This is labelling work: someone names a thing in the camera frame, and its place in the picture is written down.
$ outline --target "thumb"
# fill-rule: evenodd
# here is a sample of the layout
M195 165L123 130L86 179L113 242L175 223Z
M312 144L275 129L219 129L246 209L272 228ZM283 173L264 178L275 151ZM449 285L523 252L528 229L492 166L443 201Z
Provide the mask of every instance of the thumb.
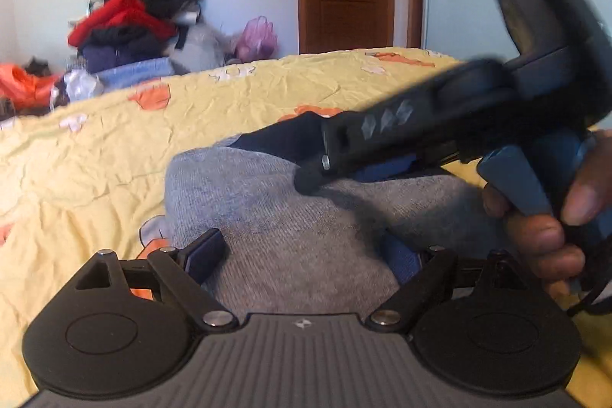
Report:
M612 131L598 132L596 139L565 198L561 219L567 225L584 225L612 204Z

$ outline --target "ribbed surface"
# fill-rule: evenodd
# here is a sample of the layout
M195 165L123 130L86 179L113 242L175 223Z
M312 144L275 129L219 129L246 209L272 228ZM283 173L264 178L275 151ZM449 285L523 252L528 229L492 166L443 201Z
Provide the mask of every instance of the ribbed surface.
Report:
M298 327L307 319L311 325ZM575 408L564 391L491 400L425 370L405 340L363 328L354 315L254 315L242 330L205 339L189 364L125 400L75 401L52 393L28 408Z

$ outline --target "gray fabric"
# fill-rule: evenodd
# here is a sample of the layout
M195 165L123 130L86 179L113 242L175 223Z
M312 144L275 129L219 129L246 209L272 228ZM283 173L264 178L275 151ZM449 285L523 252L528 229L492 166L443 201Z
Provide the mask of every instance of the gray fabric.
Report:
M340 180L306 197L289 161L215 146L176 156L166 173L171 238L184 247L219 228L227 260L205 287L247 312L366 315L398 288L376 254L392 228L418 246L486 256L505 245L480 192L452 176L362 184Z

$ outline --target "silver screw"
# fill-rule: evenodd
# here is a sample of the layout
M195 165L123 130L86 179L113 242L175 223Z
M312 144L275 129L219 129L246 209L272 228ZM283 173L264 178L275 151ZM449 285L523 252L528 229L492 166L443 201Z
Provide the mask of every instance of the silver screw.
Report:
M234 320L234 315L229 311L218 309L209 311L202 319L206 325L210 325L211 327L225 327Z
M369 316L377 325L395 325L399 323L402 316L393 309L379 309Z

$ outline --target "yellow blanket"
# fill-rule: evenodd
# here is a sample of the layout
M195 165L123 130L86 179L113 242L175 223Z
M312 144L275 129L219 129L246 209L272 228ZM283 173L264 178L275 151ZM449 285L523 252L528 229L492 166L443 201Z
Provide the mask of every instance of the yellow blanket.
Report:
M50 298L97 249L120 258L142 250L139 228L163 214L164 171L175 154L308 109L358 109L453 64L418 49L292 56L173 77L0 124L0 408L36 391L21 337ZM469 166L451 169L477 180ZM604 322L579 323L599 331L588 345L602 358L581 362L570 392L609 407L605 368L612 360L603 345L612 343Z

